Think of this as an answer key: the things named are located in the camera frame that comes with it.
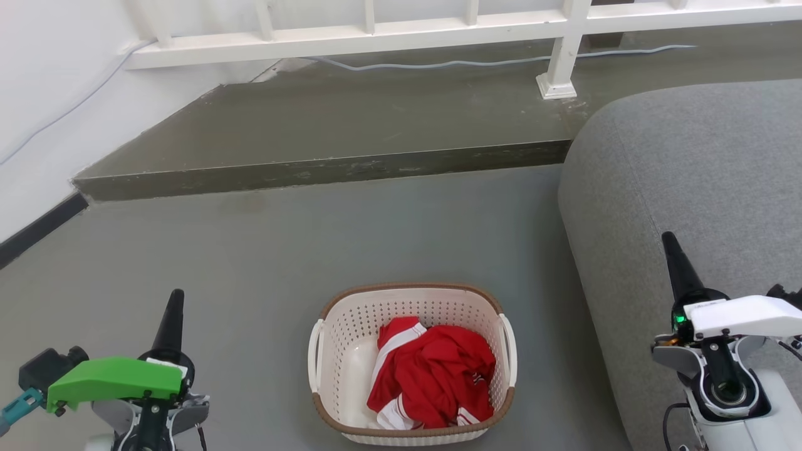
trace green bracket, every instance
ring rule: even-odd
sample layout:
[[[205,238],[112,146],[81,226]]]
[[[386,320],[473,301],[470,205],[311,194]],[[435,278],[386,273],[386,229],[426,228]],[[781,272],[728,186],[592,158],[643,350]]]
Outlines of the green bracket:
[[[151,398],[168,400],[181,390],[181,370],[129,357],[107,357],[82,362],[47,389],[47,411],[58,402],[76,410],[78,404],[97,400]]]

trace floor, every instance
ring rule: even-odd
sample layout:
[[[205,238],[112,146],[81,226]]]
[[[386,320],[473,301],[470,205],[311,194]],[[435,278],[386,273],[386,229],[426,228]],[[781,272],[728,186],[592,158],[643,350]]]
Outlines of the floor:
[[[518,343],[516,398],[480,439],[443,449],[629,449],[557,209],[561,166],[93,205],[0,271],[0,399],[45,347],[150,348],[171,289],[184,350],[212,396],[210,450],[368,449],[318,417],[306,346],[352,286],[466,282],[493,293]],[[17,423],[4,449],[82,449],[87,406]],[[179,439],[198,451],[194,433]]]
[[[627,95],[697,83],[800,78],[800,42],[798,22],[627,33],[623,49],[697,47],[580,59],[573,72],[579,96],[550,101],[541,98],[534,80],[546,62],[364,72],[316,63],[266,83],[213,91],[75,182],[94,199],[123,200],[415,175],[430,165],[447,172],[456,163],[494,155],[471,150],[444,163],[433,151],[567,142],[595,111]],[[355,66],[499,61],[549,55],[551,48],[552,41],[544,40],[334,59]],[[543,152],[554,154],[550,147],[529,149],[506,164],[522,165],[521,159]],[[408,158],[392,158],[399,155]]]

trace gray sofa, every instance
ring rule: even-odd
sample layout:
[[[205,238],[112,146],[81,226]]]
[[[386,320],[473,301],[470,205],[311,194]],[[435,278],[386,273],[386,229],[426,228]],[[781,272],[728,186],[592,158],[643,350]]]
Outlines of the gray sofa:
[[[673,303],[660,234],[674,231],[702,281],[733,298],[802,286],[802,80],[613,102],[573,142],[559,202],[630,443],[665,449],[663,412],[684,399],[650,359]],[[793,356],[767,343],[749,364],[780,371],[802,405]],[[695,443],[686,413],[669,437]]]

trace perforated basket wall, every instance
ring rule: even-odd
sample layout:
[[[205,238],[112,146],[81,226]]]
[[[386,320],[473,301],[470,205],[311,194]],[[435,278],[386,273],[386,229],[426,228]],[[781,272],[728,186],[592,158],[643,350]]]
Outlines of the perforated basket wall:
[[[517,357],[508,357],[508,341],[501,314],[501,307],[493,297],[461,285],[369,286],[338,296],[322,313],[322,346],[317,350],[319,390],[314,393],[318,412],[326,423],[349,439],[372,445],[440,445],[480,436],[504,416],[514,393],[515,375],[512,375],[510,384],[510,360]],[[413,431],[355,428],[341,422],[343,353],[355,340],[377,336],[381,326],[399,316],[417,316],[425,327],[437,324],[465,327],[488,341],[496,357],[496,373],[490,382],[490,399],[495,409],[493,417],[478,425]],[[511,340],[514,350],[514,338]]]

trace red fabric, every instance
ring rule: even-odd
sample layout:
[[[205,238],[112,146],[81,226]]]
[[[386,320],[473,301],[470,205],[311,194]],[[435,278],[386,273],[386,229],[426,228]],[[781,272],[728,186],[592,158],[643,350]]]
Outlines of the red fabric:
[[[409,328],[418,322],[413,319],[394,319],[383,327],[379,347],[392,336],[389,332],[400,331],[395,321]],[[495,366],[496,358],[481,335],[462,327],[434,326],[387,356],[367,406],[379,412],[401,395],[406,414],[426,429],[456,423],[460,407],[484,421],[493,414],[488,384]]]

